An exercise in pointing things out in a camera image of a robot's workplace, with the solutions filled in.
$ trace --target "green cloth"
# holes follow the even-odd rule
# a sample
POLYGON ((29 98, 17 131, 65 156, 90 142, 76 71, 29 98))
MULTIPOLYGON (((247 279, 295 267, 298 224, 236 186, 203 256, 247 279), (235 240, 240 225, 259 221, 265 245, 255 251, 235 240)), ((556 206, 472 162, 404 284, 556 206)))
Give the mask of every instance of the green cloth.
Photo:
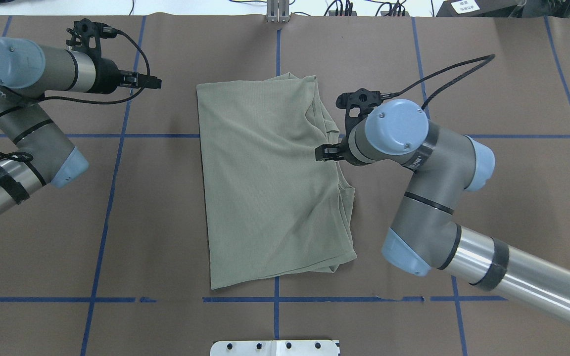
POLYGON ((355 259, 353 195, 314 149, 339 130, 315 76, 197 86, 212 289, 355 259))

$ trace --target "robotic arm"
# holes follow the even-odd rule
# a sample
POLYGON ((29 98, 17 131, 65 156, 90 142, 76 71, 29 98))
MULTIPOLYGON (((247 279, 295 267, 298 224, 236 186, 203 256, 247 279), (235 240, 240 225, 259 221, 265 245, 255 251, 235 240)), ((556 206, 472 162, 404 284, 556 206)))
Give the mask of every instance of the robotic arm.
POLYGON ((461 192, 491 177, 491 149, 428 120, 409 100, 382 104, 387 97, 366 89, 340 95, 346 136, 316 149, 318 161, 393 160, 414 172, 382 248, 387 261, 420 276, 444 270, 570 324, 570 271, 452 221, 461 192))
MULTIPOLYGON (((28 39, 0 38, 0 129, 19 149, 0 156, 0 214, 47 183, 63 187, 89 166, 38 105, 46 99, 70 98, 45 98, 46 90, 109 94, 118 86, 140 88, 139 92, 161 88, 160 79, 148 73, 118 70, 113 61, 102 58, 100 39, 115 38, 124 32, 88 19, 74 22, 68 32, 72 35, 66 41, 69 50, 38 45, 28 39)), ((111 104, 127 100, 72 101, 111 104)))

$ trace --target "white bracket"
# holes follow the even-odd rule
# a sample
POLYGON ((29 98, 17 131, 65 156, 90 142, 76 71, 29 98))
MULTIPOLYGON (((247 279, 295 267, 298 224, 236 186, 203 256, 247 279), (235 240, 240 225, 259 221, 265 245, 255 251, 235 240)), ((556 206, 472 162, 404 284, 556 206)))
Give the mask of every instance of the white bracket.
POLYGON ((289 0, 267 0, 267 22, 289 22, 289 0))
POLYGON ((339 345, 335 340, 216 342, 210 356, 339 356, 339 345))

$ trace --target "blue cap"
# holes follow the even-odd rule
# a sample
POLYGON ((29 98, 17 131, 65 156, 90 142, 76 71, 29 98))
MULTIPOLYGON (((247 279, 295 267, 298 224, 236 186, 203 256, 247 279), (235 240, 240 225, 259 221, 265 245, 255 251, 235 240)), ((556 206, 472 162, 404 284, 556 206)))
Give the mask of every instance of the blue cap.
POLYGON ((27 88, 46 68, 41 47, 29 39, 0 38, 0 86, 27 88))
POLYGON ((470 185, 466 187, 466 191, 477 191, 481 189, 487 180, 491 178, 496 166, 496 157, 488 146, 480 142, 476 142, 472 137, 466 136, 475 147, 476 167, 475 176, 472 178, 470 185))
POLYGON ((57 188, 62 188, 83 174, 88 168, 89 162, 79 151, 79 148, 74 147, 50 183, 57 188))
POLYGON ((381 153, 391 156, 415 151, 428 135, 428 117, 410 100, 396 99, 375 108, 364 126, 366 138, 381 153))
POLYGON ((393 266, 401 268, 408 273, 424 277, 430 271, 430 265, 410 248, 392 228, 389 228, 386 235, 386 241, 384 241, 384 246, 382 247, 382 255, 393 266))

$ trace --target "folded cloth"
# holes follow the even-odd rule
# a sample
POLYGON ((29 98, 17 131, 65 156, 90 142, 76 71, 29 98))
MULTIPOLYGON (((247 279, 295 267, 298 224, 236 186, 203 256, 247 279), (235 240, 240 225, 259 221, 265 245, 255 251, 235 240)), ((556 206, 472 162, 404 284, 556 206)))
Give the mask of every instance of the folded cloth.
POLYGON ((212 289, 355 259, 353 195, 314 149, 339 130, 315 76, 197 86, 212 289))

